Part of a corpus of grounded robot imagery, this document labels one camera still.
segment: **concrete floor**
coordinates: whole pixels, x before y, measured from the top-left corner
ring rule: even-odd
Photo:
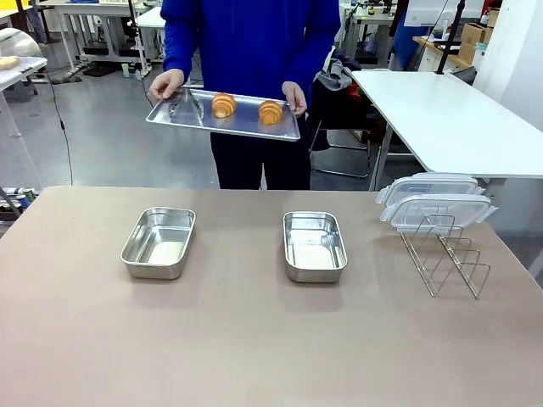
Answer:
[[[45,51],[51,76],[68,65],[61,43]],[[201,78],[198,63],[192,77]],[[54,87],[59,113],[70,143],[74,184],[123,187],[165,187],[186,189],[218,188],[211,155],[209,133],[151,125],[145,117],[151,109],[145,98],[153,78],[143,82],[126,79],[121,71],[93,78],[82,75],[80,83]],[[66,185],[70,170],[66,144],[57,116],[53,92],[48,84],[36,85],[39,94],[29,102],[11,102],[14,118],[24,135],[36,165],[42,187]],[[330,131],[331,142],[358,145],[347,131]],[[372,146],[372,161],[378,146]],[[366,173],[365,153],[328,150],[314,153],[314,167]],[[390,163],[383,185],[395,178],[423,170],[414,162]],[[313,171],[311,187],[316,190],[367,190],[365,180],[321,174]],[[32,175],[19,140],[0,137],[0,185],[39,187]],[[540,252],[543,241],[511,240],[509,247],[526,267]]]

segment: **person's left hand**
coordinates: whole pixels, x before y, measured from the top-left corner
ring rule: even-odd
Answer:
[[[302,88],[296,82],[285,81],[281,90],[287,98],[290,109],[294,111],[296,117],[300,117],[307,110],[307,102]]]

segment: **pastry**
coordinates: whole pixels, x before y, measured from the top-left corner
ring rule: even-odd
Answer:
[[[228,117],[236,111],[236,101],[232,95],[228,93],[217,93],[211,102],[211,110],[213,115],[222,119]]]
[[[0,57],[0,70],[11,70],[19,64],[17,57]]]
[[[273,100],[266,100],[258,108],[258,120],[263,125],[275,125],[281,121],[283,108]]]

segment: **person's right hand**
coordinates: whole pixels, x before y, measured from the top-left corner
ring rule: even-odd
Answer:
[[[183,84],[184,81],[185,75],[182,70],[167,70],[165,73],[154,78],[153,84],[149,88],[149,92],[158,101],[163,98],[167,99]]]

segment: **metal container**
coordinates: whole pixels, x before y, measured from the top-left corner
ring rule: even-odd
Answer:
[[[281,121],[276,125],[263,125],[258,120],[258,108],[262,102],[270,99],[232,95],[238,104],[236,111],[229,117],[219,119],[211,110],[211,101],[216,94],[217,92],[182,87],[173,98],[157,104],[147,121],[285,142],[299,140],[296,117],[284,100],[276,100],[283,107]]]
[[[161,280],[179,278],[187,261],[195,221],[192,210],[145,210],[120,253],[130,275]]]
[[[338,222],[326,212],[289,212],[283,218],[287,275],[293,282],[337,282],[347,265]]]

